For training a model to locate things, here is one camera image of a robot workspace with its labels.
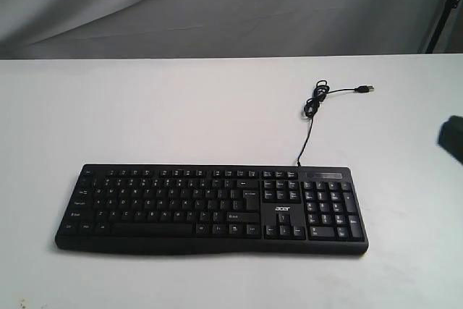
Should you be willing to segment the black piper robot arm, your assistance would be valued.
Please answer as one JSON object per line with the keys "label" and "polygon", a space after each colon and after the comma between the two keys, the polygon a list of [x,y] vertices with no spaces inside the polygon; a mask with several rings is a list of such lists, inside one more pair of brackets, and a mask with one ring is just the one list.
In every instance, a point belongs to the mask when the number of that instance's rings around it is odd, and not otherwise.
{"label": "black piper robot arm", "polygon": [[463,117],[452,115],[441,125],[438,145],[463,164]]}

